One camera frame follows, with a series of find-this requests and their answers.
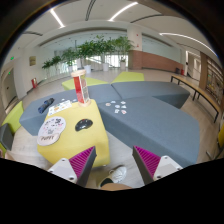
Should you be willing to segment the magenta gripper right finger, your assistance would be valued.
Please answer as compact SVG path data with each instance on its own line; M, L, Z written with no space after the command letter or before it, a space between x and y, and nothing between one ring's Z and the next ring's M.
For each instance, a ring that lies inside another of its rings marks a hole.
M158 156L139 146L133 147L133 158L138 166L145 185L182 169L169 156Z

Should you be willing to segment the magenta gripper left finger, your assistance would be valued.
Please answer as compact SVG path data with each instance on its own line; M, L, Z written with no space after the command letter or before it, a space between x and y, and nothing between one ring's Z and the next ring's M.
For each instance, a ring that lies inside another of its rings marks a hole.
M95 147L90 147L70 159L60 159L49 169L49 172L85 187L96 156Z

